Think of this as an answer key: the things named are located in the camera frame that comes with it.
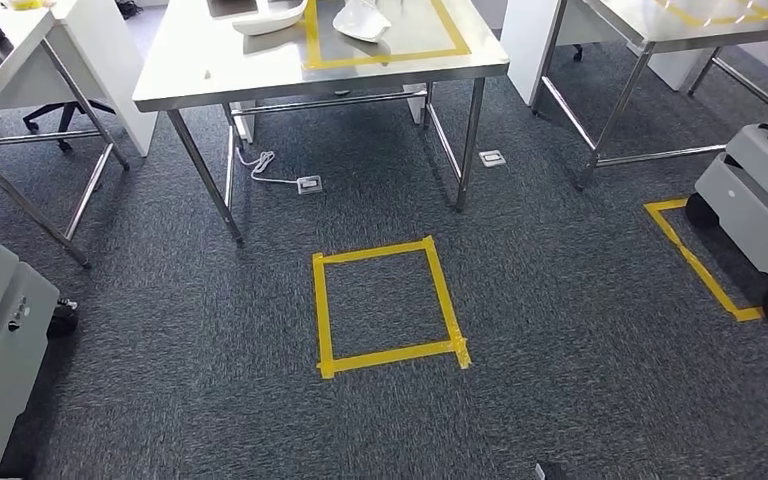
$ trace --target floor power outlet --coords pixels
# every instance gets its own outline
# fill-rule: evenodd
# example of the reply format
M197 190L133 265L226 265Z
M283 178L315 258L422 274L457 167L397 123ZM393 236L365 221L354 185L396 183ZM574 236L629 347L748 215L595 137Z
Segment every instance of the floor power outlet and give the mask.
M296 185L299 187L299 195L319 193L322 191L322 178L320 178L319 175L300 177L296 180Z
M505 157L503 157L502 153L498 150L481 152L478 156L481 158L481 163L483 163L485 167L497 167L505 164Z

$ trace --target metal frame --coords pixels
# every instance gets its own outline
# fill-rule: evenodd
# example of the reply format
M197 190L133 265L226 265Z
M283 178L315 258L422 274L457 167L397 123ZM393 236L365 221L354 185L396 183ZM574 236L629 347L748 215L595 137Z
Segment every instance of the metal frame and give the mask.
M241 110L232 109L230 104L222 104L223 112L225 113L225 119L228 125L228 152L227 152L227 166L225 170L225 195L223 196L216 186L216 182L210 174L210 170L204 163L204 158L198 149L192 134L187 128L187 124L184 118L181 116L180 110L168 110L166 113L169 115L169 119L172 121L172 126L175 128L175 132L178 134L178 138L184 145L184 149L187 151L190 160L196 167L205 188L207 189L210 198L213 200L216 209L219 211L220 217L225 222L231 235L237 243L242 244L242 233L234 221L234 217L231 214L231 204L233 200L233 180L234 180L234 164L236 162L236 154L239 151L242 154L243 139L240 137L240 133L237 130L236 119L244 117L246 115L255 115L263 113L279 113L289 112L294 110L309 110L315 108L335 107L343 105L357 105L373 102L386 102L392 100L404 100L410 98L423 98L425 100L425 108L422 113L422 121L420 124L423 129L428 129L430 124L434 125L434 130L437 132L437 137L440 140L440 144L443 147L443 152L446 154L446 159L449 161L449 165L452 167L452 172L455 178L458 180L458 196L455 201L455 207L458 211L462 211L466 206L466 193L469 185L470 173L472 172L472 162L475 156L475 137L478 131L478 123L481 116L481 104L484 98L484 84L485 78L479 77L473 80L472 89L472 103L469 110L469 121L467 123L466 142L464 145L463 155L461 162L458 164L457 158L452 150L452 146L449 144L448 138L443 131L443 126L440 123L440 119L437 117L437 112L434 110L434 105L431 103L434 84L433 82L426 82L426 88L418 92L400 92L400 93L385 93L377 95L364 95L359 97L338 98L333 100L321 100L315 102L302 102L302 103L290 103L284 105L269 105L262 107L244 108Z
M645 162L650 160L662 160L667 158L680 158L680 157L686 157L690 155L697 155L701 153L718 153L725 150L726 148L725 145L709 145L704 147L683 148L679 150L646 153L646 154L631 155L626 157L604 158L603 154L605 151L605 145L607 144L611 135L614 133L614 129L616 127L617 121L619 120L620 115L622 115L622 113L625 111L625 108L628 105L628 101L631 98L631 94L634 92L634 89L637 86L638 81L640 80L640 76L646 70L646 67L649 64L649 60L652 58L652 55L655 53L660 53L664 51L679 51L684 49L690 49L690 47L704 48L705 45L702 45L702 44L697 45L696 43L687 43L687 42L672 42L672 43L667 42L666 44L663 44L662 42L645 41L641 38L638 38L639 35L635 36L629 33L629 29L627 28L627 25L625 25L618 19L615 19L611 15L608 15L605 9L602 9L600 7L601 5L600 2L587 2L587 4L591 8L593 8L594 11L596 11L596 13L599 14L599 16L605 22L607 22L611 27L614 28L614 30L616 30L626 40L631 42L633 45L635 45L635 47L639 49L639 52L638 52L639 57L637 59L637 62L634 65L631 75L629 76L625 86L623 87L623 90L620 93L620 96L617 99L616 104L614 104L614 108L611 111L610 116L608 117L608 121L602 127L602 131L600 132L598 139L594 141L594 137L587 132L587 129L584 127L581 120L576 116L575 112L569 106L566 99L564 99L563 94L560 92L560 90L558 90L555 84L552 83L552 80L548 76L549 67L551 66L552 57L555 53L555 48L557 47L557 39L560 33L561 23L563 22L564 13L566 11L568 1L569 0L560 0L558 2L558 8L557 8L557 11L555 12L555 17L552 21L552 30L549 36L549 42L547 43L546 49L543 54L540 73L538 76L539 81L537 82L537 87L535 88L533 97L531 99L532 100L531 110L532 110L532 113L535 115L539 113L539 101L541 98L542 89L545 88L549 92L552 99L558 104L558 106L560 106L561 110L564 112L564 115L566 115L569 121L573 124L576 132L578 132L579 136L581 136L581 138L584 140L584 142L587 144L588 148L590 149L590 155L588 156L587 161L584 164L584 168L579 172L579 174L574 180L575 187L578 190L583 190L587 186L587 184L593 178L593 172L600 167L611 167L616 165L625 165L628 163ZM711 41L721 42L722 39L711 40ZM711 58L709 58L708 60L708 63L706 63L702 72L694 80L693 85L691 86L691 89L688 92L688 94L692 96L693 92L696 90L696 88L698 88L699 83L702 81L702 78L704 78L704 76L711 69L711 65L717 65L718 67L723 69L723 71L725 71L729 76L731 76L732 78L740 82L743 86L748 88L752 93L754 93L756 96L758 96L768 104L768 94L766 92L761 90L757 85L749 81L749 79L741 75L739 72L737 72L737 70L735 70L734 68L732 68L731 66L729 66L728 64L726 64L720 58L717 57L721 48L722 47L717 47L714 50L714 53L712 53Z
M702 84L702 80L704 80L705 77L708 75L708 72L711 71L711 67L713 65L716 65L720 67L720 69L726 75L736 80L737 83L743 85L753 95L755 95L762 102L768 105L768 93L764 89L756 85L755 82L753 82L752 80L749 80L748 78L746 78L745 75L737 71L736 68L732 67L731 65L726 63L722 58L720 58L720 53L722 52L722 50L723 50L722 47L717 47L714 49L713 52L711 52L711 55L708 57L708 61L705 62L705 66L702 68L702 70L693 80L693 83L690 85L690 88L687 90L687 94L692 97L696 93L696 90L699 89L699 85Z
M75 210L72 213L72 218L69 220L69 225L67 226L65 233L61 232L54 225L54 223L48 219L48 217L43 215L42 212L33 203L30 202L30 200L22 195L22 193L16 189L16 187L14 187L13 184L11 184L10 181L4 177L4 175L1 174L1 172L0 187L7 193L8 196L10 196L14 202L16 202L19 208L21 208L26 215L28 215L37 225L42 227L46 233L48 233L55 241L57 241L57 243L59 243L63 249L66 250L66 252L73 259L75 259L76 262L78 262L84 268L90 268L91 265L89 259L81 250L75 247L75 245L72 243L72 238L75 236L75 232L78 229L78 224L84 215L84 211L86 210L87 204L90 201L90 197L92 196L93 191L98 185L98 180L101 178L101 173L107 164L107 159L110 157L110 154L112 153L116 157L123 170L130 170L130 166L127 159L122 154L122 151L119 149L119 146L116 144L116 141L113 140L113 136L110 135L110 132L108 132L104 125L102 125L101 121L95 115L95 112L93 112L93 109L90 107L89 99L81 91L80 87L75 82L75 79L72 78L72 75L66 69L66 66L60 60L60 57L57 55L54 49L51 48L48 40L43 39L42 42L40 42L40 46L51 59L51 62L54 64L54 68L66 82L69 90L71 90L72 94L75 96L75 100L77 100L81 108L84 109L84 112L86 113L87 117L89 117L96 130L5 137L0 138L0 145L56 141L66 140L69 138L85 138L94 136L102 137L106 142L106 145L98 160L96 161L92 174L87 181L87 185L84 187L84 191L78 200L78 204L75 206Z

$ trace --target table leg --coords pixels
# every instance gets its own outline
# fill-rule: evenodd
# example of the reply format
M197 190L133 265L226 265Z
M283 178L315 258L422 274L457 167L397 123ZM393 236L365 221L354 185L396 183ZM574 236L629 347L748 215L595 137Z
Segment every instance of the table leg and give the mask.
M461 162L461 178L458 185L458 199L455 207L462 211L466 205L466 189L472 172L472 160L475 157L475 136L478 133L478 121L481 117L481 102L484 100L484 78L476 78L472 85L472 103L469 107L469 123L466 127L466 143L464 145L463 161Z
M81 106L81 108L84 110L84 113L87 115L87 117L89 117L90 121L93 122L93 125L95 125L95 128L98 129L98 133L101 134L101 138L103 138L104 141L108 144L113 145L113 155L116 157L116 160L119 161L119 164L122 165L122 169L125 171L130 170L131 167L128 165L128 160L125 158L125 155L122 154L122 151L119 149L119 145L117 145L113 140L113 136L110 135L110 132L107 131L107 128L102 125L101 121L98 119L98 116L96 116L95 111L90 105L90 101L81 91L81 88L75 82L75 79L72 78L72 75L69 73L69 71L66 70L66 66L63 65L60 57L57 55L54 49L51 48L51 44L48 43L48 40L43 39L41 45L43 50L45 50L45 53L48 54L48 57L51 59L51 62L54 63L54 68L57 69L57 71L60 73L60 76L63 77L63 80L66 81L66 85L69 86L69 90L72 91L72 95L75 96L75 100L78 101L78 105Z
M617 125L617 121L622 115L625 107L628 105L628 100L631 98L634 88L637 86L637 81L640 80L640 75L646 70L646 65L649 63L649 59L652 58L652 50L655 48L655 43L647 43L643 46L643 51L640 52L640 56L637 58L637 63L634 65L634 70L631 72L631 76L623 87L620 98L614 105L614 110L611 112L611 116L608 117L608 122L605 127L602 128L602 133L599 134L599 140L596 142L596 146L590 153L590 157L587 159L587 163L584 166L584 170L579 174L578 179L575 182L575 186L579 190L584 190L584 187L593 178L593 171L596 169L599 163L599 158L602 151L605 149L605 144L608 142L608 138L613 134L614 127Z
M231 113L231 105L227 103L222 104L222 111L225 112L225 120L228 122L228 151L227 162L225 165L225 205L228 206L228 210L231 209L231 203L234 200L234 167L237 163L236 150L240 149L240 155L243 154L243 137L240 136L240 131L237 130L237 122L234 120L234 115Z
M231 113L231 105L223 103L222 112L225 114L225 120L228 122L228 125L234 127L234 137L236 139L237 145L240 148L240 153L243 153L243 144L245 142L243 141L243 137L240 135L240 131L237 130L237 121L234 120L234 115Z
M714 66L714 58L720 54L720 52L723 50L723 47L717 47L714 49L713 52L711 52L711 55L708 57L708 61L705 62L705 66L702 67L702 70L699 72L699 75L696 76L696 78L693 80L693 83L690 84L690 88L687 89L687 95L693 96L694 93L696 93L696 89L699 88L699 85L702 83L702 80L705 79L705 77L708 75L708 72L711 71L711 67Z
M210 199L213 200L213 204L216 205L216 209L219 210L219 215L231 231L231 235L237 243L243 243L243 234L240 233L240 229L237 228L237 224L234 222L234 217L231 216L231 210L225 205L225 201L219 190L216 188L216 183L213 181L213 177L210 176L210 170L207 169L207 165L204 163L204 158L201 156L196 142L193 140L193 136L190 134L190 130L187 128L187 124L184 122L184 118L181 117L181 112L178 110L169 110L166 112L169 115L169 120L172 121L172 126L175 127L175 132L178 134L178 138L181 139L181 143L184 144L184 149L190 156L193 165L198 171L201 181L204 183L204 187L207 189L207 193L210 195Z
M57 229L56 226L54 226L53 223L51 223L51 220L49 220L45 215L40 212L34 204L32 204L27 198L25 198L24 195L22 195L19 190L16 189L16 187L13 186L6 178L4 178L4 175L0 172L0 188L4 190L7 195L10 196L10 198L16 202L17 205L19 205L19 208L22 209L25 214L27 214L29 217L31 217L31 220L33 220L37 225L42 227L43 230L46 231L49 235L51 235L51 238L55 239L57 243L59 243L63 248L66 250L66 252L69 253L69 255L75 259L78 264L80 264L84 268L90 268L90 262L87 259L87 256L84 255L83 252L78 250L75 245L72 244L62 233L60 233L60 230Z
M543 60L540 62L540 71L537 74L537 86L534 87L534 94L531 97L531 113L539 113L538 102L540 101L540 92L543 90L543 77L549 75L549 67L552 66L552 57L555 55L555 47L558 43L558 35L561 33L561 24L564 21L564 13L567 10L567 0L559 0L555 16L552 20L552 33L546 43L543 51Z
M431 97L434 93L434 82L425 83L425 108L422 109L422 128L428 130L428 126L431 125L431 113L428 111L428 106L431 105Z

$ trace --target plug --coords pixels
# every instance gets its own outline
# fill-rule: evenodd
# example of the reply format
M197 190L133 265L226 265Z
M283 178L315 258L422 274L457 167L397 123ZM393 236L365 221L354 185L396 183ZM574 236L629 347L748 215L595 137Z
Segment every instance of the plug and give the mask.
M296 179L296 185L299 187L299 195L319 193L322 191L322 178L319 175L299 177Z

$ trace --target stainless steel table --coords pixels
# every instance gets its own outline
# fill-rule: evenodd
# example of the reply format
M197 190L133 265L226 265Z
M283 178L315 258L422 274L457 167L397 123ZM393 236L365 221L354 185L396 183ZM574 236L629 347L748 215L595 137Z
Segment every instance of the stainless steel table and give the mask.
M5 42L0 45L0 92L10 82L10 80L19 71L19 68L28 60L31 54L37 48L42 48L48 57L51 59L53 67L57 70L66 85L72 91L78 104L83 108L84 112L93 122L95 130L77 131L77 132L65 132L65 133L50 133L42 135L24 135L17 137L0 138L0 145L9 145L17 143L28 142L40 142L40 141L55 141L58 139L67 138L82 138L101 136L106 142L101 156L96 162L90 179L87 182L84 192L81 195L78 205L75 207L75 211L72 214L72 219L65 233L61 233L60 230L51 222L40 210L34 206L16 187L13 186L0 172L0 187L3 189L10 198L16 202L31 219L43 228L52 238L54 238L60 245L74 258L81 266L89 268L90 263L86 255L81 252L72 243L72 237L78 228L78 224L81 217L84 214L84 210L89 203L90 196L95 189L98 179L101 177L101 172L107 163L107 158L111 152L116 159L122 165L125 170L129 169L128 161L122 154L116 142L113 141L113 137L107 131L107 129L101 124L98 117L96 117L93 109L89 105L89 100L81 92L81 89L75 83L75 80L66 70L63 62L57 56L57 53L51 48L51 45L45 39L48 32L54 25L54 16L48 9L36 9L25 11L12 11L0 8L0 27L4 31L9 42Z
M235 240L241 242L242 234L231 215L231 180L234 150L242 149L243 142L234 120L244 115L422 99L426 107L422 123L425 128L434 125L459 181L456 205L459 209L464 207L485 78L504 75L509 62L470 0L378 0L378 8L393 24L378 44L359 42L333 29L331 22L343 6L341 0L310 0L303 21L256 37L235 31L231 20L212 18L207 1L169 3L137 83L134 101L144 112L168 113ZM466 146L459 163L431 100L434 82L462 79L472 79L474 84ZM417 83L425 84L425 88L242 110L230 105L343 89L401 88ZM224 198L179 111L213 104L223 106L228 121Z
M587 185L598 167L684 157L725 149L725 145L712 145L619 158L603 158L605 144L614 133L617 120L625 110L637 81L653 54L701 48L719 49L727 45L767 41L768 0L582 0L628 40L639 53L637 63L619 100L601 133L595 139L587 132L561 92L548 77L567 1L559 2L559 11L552 25L549 47L543 56L541 81L532 110L535 114L538 113L537 99L545 89L560 105L590 147L591 153L575 182L578 188L583 189Z

